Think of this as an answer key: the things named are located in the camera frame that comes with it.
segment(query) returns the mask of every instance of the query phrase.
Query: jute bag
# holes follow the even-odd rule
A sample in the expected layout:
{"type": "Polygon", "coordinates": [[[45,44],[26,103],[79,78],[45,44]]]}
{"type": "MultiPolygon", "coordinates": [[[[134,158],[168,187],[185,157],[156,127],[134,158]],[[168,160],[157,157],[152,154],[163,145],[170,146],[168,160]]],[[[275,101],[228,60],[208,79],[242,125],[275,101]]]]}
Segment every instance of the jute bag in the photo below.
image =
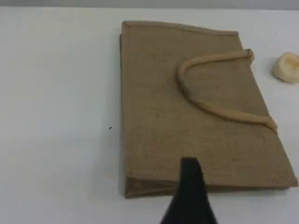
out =
{"type": "Polygon", "coordinates": [[[126,197],[172,194],[181,157],[208,189],[297,186],[238,33],[126,21],[121,83],[126,197]]]}

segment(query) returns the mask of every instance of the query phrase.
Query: burlap texture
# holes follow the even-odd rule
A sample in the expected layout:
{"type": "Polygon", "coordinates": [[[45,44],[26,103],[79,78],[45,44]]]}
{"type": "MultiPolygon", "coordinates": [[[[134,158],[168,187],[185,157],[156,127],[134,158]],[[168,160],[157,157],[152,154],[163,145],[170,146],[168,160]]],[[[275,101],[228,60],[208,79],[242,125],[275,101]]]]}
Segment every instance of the burlap texture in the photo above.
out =
{"type": "MultiPolygon", "coordinates": [[[[171,194],[180,158],[198,158],[211,188],[297,186],[277,133],[261,124],[220,118],[190,103],[178,67],[194,57],[243,51],[237,32],[162,22],[126,21],[121,82],[126,197],[171,194]]],[[[251,59],[204,63],[188,82],[206,102],[269,116],[251,59]]]]}

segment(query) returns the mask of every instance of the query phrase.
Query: black object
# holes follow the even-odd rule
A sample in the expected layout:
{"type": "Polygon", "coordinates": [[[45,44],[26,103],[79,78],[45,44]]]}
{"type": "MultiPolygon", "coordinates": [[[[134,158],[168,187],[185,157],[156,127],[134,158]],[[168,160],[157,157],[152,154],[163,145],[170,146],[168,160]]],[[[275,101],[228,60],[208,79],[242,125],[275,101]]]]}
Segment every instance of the black object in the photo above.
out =
{"type": "Polygon", "coordinates": [[[161,224],[217,224],[196,158],[181,159],[179,187],[161,224]]]}

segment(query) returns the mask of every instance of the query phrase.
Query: burlap tote bag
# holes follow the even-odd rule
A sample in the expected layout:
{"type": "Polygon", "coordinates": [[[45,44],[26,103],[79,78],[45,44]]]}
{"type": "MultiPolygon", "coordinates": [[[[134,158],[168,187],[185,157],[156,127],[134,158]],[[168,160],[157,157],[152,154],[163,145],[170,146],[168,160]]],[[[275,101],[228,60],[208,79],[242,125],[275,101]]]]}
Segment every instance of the burlap tote bag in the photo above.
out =
{"type": "Polygon", "coordinates": [[[237,32],[126,21],[121,83],[126,197],[172,194],[181,157],[208,189],[298,182],[237,32]]]}

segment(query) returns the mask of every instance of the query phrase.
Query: white background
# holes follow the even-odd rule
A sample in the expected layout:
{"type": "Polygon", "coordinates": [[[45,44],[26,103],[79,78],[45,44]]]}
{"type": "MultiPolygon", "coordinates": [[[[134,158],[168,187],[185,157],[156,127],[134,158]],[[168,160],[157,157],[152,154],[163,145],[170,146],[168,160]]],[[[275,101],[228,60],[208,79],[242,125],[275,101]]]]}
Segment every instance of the white background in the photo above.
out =
{"type": "MultiPolygon", "coordinates": [[[[273,78],[299,53],[298,11],[0,8],[0,223],[158,224],[170,197],[120,195],[123,20],[238,30],[299,175],[299,84],[273,78]]],[[[299,189],[210,194],[220,224],[297,223],[299,189]]]]}

